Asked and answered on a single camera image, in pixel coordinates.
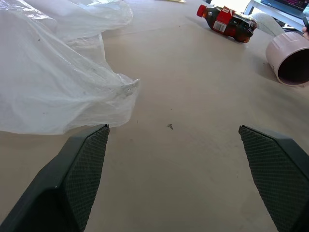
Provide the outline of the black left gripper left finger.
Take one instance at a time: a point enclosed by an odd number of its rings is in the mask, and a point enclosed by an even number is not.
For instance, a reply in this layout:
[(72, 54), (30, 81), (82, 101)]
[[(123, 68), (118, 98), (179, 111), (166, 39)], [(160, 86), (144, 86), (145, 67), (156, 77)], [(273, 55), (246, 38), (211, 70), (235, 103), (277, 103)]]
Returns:
[(0, 225), (2, 232), (83, 232), (100, 184), (110, 128), (71, 136), (35, 176)]

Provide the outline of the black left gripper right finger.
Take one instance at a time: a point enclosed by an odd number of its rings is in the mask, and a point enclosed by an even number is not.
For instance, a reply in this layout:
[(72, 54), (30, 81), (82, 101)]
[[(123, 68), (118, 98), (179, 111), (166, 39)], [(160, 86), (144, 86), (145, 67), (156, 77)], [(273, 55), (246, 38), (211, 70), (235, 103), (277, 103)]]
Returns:
[(309, 156), (292, 139), (239, 127), (254, 184), (280, 232), (309, 230)]

